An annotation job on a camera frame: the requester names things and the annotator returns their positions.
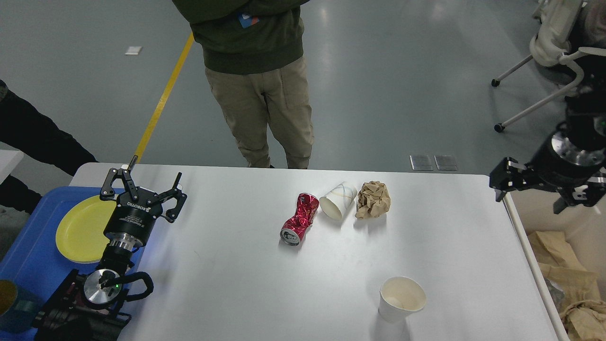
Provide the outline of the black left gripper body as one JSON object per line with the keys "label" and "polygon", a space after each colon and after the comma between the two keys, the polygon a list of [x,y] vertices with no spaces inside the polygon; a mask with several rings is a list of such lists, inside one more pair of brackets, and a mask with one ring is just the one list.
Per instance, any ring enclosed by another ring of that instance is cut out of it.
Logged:
{"label": "black left gripper body", "polygon": [[120,234],[127,234],[136,240],[136,247],[146,246],[156,219],[164,212],[161,203],[147,203],[154,199],[154,196],[155,192],[140,189],[138,201],[135,201],[128,192],[121,193],[103,234],[109,240],[114,240]]}

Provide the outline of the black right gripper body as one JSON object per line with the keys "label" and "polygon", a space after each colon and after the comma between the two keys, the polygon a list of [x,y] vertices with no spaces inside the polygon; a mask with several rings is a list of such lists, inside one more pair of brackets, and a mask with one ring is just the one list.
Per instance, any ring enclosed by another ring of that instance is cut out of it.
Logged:
{"label": "black right gripper body", "polygon": [[554,132],[528,162],[528,185],[570,195],[605,166],[605,136],[596,132]]}

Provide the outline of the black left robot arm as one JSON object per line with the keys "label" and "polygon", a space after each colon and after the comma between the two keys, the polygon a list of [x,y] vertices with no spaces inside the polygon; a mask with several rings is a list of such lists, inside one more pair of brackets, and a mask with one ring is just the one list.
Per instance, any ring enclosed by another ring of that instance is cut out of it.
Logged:
{"label": "black left robot arm", "polygon": [[95,270],[73,269],[32,322],[36,341],[115,341],[132,316],[121,309],[126,302],[147,298],[154,290],[147,272],[133,272],[134,253],[147,245],[158,218],[173,223],[186,202],[180,187],[182,173],[161,193],[137,186],[131,177],[138,161],[111,168],[100,189],[102,201],[115,207],[103,234],[108,244]]}

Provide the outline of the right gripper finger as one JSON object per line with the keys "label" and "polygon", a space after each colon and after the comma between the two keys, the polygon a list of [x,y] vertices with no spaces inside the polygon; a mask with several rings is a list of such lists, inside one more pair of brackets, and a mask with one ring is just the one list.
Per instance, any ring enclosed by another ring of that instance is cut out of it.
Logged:
{"label": "right gripper finger", "polygon": [[489,187],[494,189],[496,202],[502,201],[508,192],[537,186],[536,172],[511,157],[503,158],[489,174]]}
{"label": "right gripper finger", "polygon": [[586,188],[557,188],[556,192],[560,195],[553,204],[553,213],[560,214],[568,207],[583,205],[585,207],[593,207],[596,205],[606,193],[604,184],[587,183]]}

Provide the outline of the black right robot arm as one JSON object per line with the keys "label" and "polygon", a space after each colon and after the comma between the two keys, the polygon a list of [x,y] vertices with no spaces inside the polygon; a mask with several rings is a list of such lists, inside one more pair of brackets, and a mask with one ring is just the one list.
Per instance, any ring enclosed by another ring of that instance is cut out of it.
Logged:
{"label": "black right robot arm", "polygon": [[580,93],[565,97],[565,120],[537,149],[530,162],[503,158],[489,175],[500,202],[507,193],[536,189],[556,192],[555,214],[565,208],[593,207],[605,195],[605,78],[593,71]]}

